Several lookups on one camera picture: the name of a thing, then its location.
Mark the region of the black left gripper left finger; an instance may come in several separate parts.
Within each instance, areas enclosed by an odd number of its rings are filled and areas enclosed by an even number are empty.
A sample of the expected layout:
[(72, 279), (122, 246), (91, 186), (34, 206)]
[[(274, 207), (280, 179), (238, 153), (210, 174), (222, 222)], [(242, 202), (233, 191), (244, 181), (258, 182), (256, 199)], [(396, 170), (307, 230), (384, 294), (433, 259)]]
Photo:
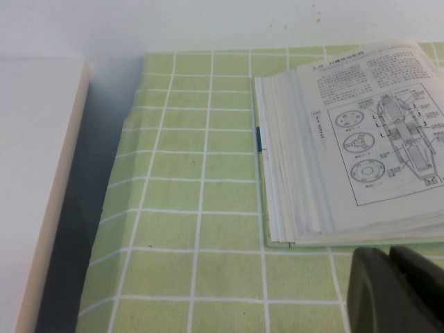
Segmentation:
[(399, 309), (407, 300), (389, 253), (359, 247), (352, 255), (347, 311), (352, 332), (408, 332)]

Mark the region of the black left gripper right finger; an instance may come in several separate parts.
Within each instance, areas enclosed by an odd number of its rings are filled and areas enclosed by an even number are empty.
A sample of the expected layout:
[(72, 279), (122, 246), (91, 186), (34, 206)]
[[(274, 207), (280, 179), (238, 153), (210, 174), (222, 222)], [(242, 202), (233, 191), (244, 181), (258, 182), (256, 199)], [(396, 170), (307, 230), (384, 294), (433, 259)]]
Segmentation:
[(406, 246), (392, 246), (389, 257), (407, 293), (399, 312), (408, 332), (443, 331), (443, 269)]

